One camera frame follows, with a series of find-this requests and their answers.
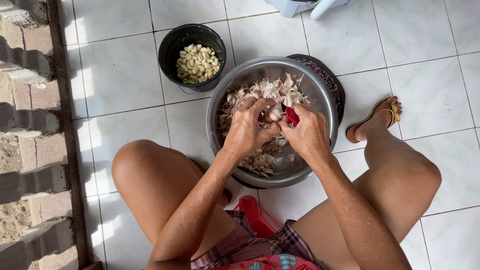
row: red plastic stool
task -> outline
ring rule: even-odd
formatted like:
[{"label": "red plastic stool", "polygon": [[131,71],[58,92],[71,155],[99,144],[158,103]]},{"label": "red plastic stool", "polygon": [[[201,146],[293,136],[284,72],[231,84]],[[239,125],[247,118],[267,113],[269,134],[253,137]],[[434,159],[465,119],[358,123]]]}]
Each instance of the red plastic stool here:
[{"label": "red plastic stool", "polygon": [[272,216],[270,216],[265,209],[259,206],[255,198],[250,195],[242,196],[239,199],[239,203],[233,210],[236,210],[237,208],[240,208],[240,211],[243,211],[247,214],[250,227],[258,237],[269,237],[276,232],[272,225],[270,225],[263,217],[260,210],[267,214],[267,216],[269,216],[280,228],[282,227],[282,225],[278,223],[278,221],[276,221]]}]

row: plaid shorts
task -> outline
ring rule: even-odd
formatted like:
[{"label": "plaid shorts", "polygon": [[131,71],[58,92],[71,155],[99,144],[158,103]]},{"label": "plaid shorts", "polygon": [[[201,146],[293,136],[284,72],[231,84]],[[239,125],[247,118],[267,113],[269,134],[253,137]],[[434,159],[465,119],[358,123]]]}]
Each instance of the plaid shorts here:
[{"label": "plaid shorts", "polygon": [[217,245],[193,261],[192,270],[219,268],[274,254],[298,256],[313,262],[320,270],[328,270],[313,257],[305,241],[291,227],[295,222],[294,220],[287,220],[285,225],[272,236],[260,238],[255,235],[250,227],[244,212],[227,210],[227,213],[238,225]]}]

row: foot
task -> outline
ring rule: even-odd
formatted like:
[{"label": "foot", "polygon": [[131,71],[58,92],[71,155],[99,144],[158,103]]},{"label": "foot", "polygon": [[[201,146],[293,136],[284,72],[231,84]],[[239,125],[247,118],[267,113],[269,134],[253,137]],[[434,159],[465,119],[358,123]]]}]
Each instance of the foot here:
[{"label": "foot", "polygon": [[359,141],[366,141],[367,140],[367,133],[372,129],[386,129],[392,120],[392,113],[389,111],[382,111],[381,110],[388,110],[392,109],[392,102],[395,102],[395,105],[398,108],[397,113],[402,114],[402,103],[397,101],[397,97],[390,97],[386,101],[382,102],[378,108],[373,113],[372,118],[361,125],[355,131],[355,139]]}]

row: metal bowl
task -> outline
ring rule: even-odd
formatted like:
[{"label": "metal bowl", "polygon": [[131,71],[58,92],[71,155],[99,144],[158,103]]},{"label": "metal bowl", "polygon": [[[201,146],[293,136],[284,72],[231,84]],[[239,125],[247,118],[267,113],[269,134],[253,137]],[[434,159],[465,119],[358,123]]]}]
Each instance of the metal bowl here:
[{"label": "metal bowl", "polygon": [[[299,91],[304,96],[308,96],[313,102],[313,107],[323,113],[328,119],[328,133],[332,144],[330,149],[335,146],[338,132],[338,114],[335,101],[325,82],[314,71],[304,64],[285,57],[267,56],[247,61],[230,71],[216,86],[207,111],[207,132],[210,147],[216,155],[223,147],[224,139],[219,130],[219,115],[222,114],[221,108],[227,100],[228,91],[239,89],[243,84],[253,84],[263,78],[268,78],[270,82],[280,78],[285,81],[289,73],[292,80],[305,74],[300,85]],[[277,175],[271,175],[270,178],[259,176],[256,173],[237,167],[233,171],[234,178],[259,188],[280,188],[299,183],[313,174],[310,166],[299,155],[295,155],[293,162],[286,161],[287,154],[294,154],[295,150],[291,147],[283,147],[282,155],[275,155],[277,161],[273,166]]]}]

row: sandal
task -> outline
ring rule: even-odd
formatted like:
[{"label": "sandal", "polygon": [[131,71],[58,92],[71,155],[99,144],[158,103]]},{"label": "sandal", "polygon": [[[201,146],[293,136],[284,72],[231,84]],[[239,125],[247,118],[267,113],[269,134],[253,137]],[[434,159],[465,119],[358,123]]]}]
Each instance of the sandal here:
[{"label": "sandal", "polygon": [[396,122],[400,121],[400,114],[398,114],[398,108],[397,106],[395,105],[396,101],[395,102],[392,102],[392,109],[385,109],[385,110],[380,110],[380,111],[377,111],[377,108],[380,106],[380,104],[384,101],[386,101],[387,99],[389,98],[384,98],[380,101],[377,102],[377,104],[375,104],[375,106],[373,107],[372,111],[370,112],[370,115],[365,119],[363,120],[362,122],[358,122],[356,124],[354,124],[353,126],[349,127],[347,129],[347,140],[353,144],[357,144],[359,143],[360,141],[357,140],[355,138],[355,131],[361,126],[363,125],[365,122],[367,122],[368,120],[370,120],[372,118],[372,116],[378,112],[381,112],[381,111],[389,111],[392,113],[392,120],[390,121],[389,125],[387,126],[387,129],[389,129],[393,124],[395,124]]},{"label": "sandal", "polygon": [[[193,162],[193,164],[194,164],[195,166],[197,166],[197,168],[200,170],[200,172],[201,172],[202,174],[205,174],[205,173],[206,173],[206,170],[205,170],[200,164],[198,164],[198,162],[196,162],[196,161],[194,161],[194,160],[192,160],[192,159],[190,159],[190,160]],[[228,202],[227,204],[229,204],[229,203],[232,201],[232,199],[233,199],[233,194],[232,194],[232,192],[229,191],[227,188],[224,188],[224,189],[223,189],[223,194],[225,194],[225,196],[227,197],[227,202]]]}]

